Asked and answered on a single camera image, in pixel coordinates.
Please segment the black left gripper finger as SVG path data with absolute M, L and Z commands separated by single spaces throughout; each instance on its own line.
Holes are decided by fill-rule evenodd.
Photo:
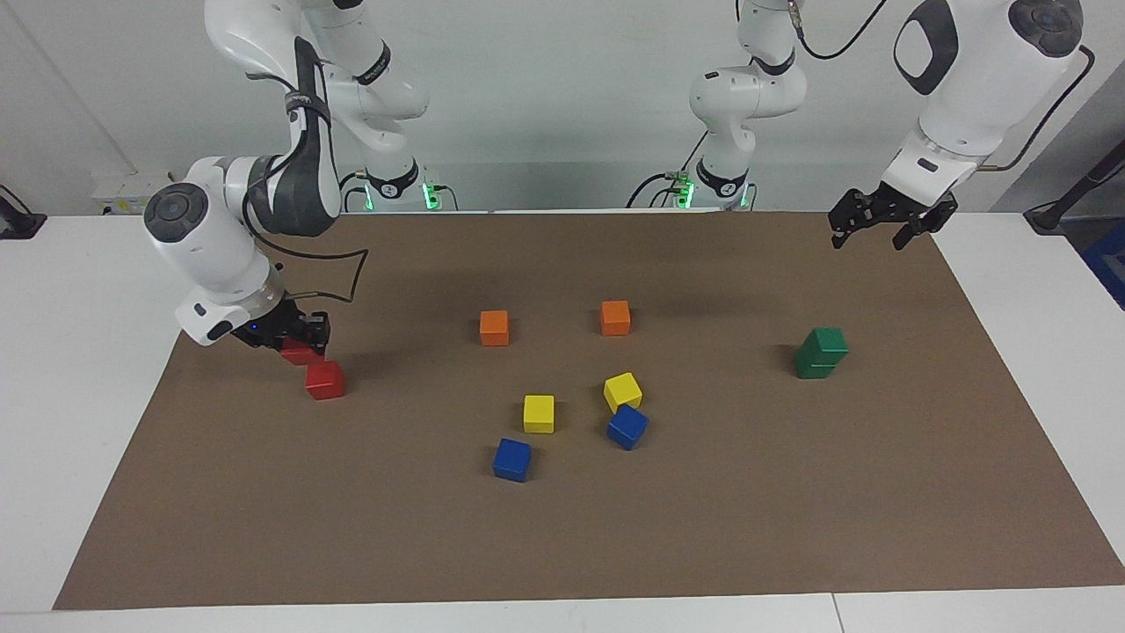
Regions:
M 874 193 L 847 191 L 829 211 L 829 228 L 831 228 L 832 248 L 840 250 L 850 235 L 874 227 L 879 219 Z
M 916 236 L 939 232 L 957 209 L 958 201 L 955 195 L 943 195 L 928 211 L 909 212 L 903 227 L 893 236 L 893 247 L 896 250 L 903 250 Z

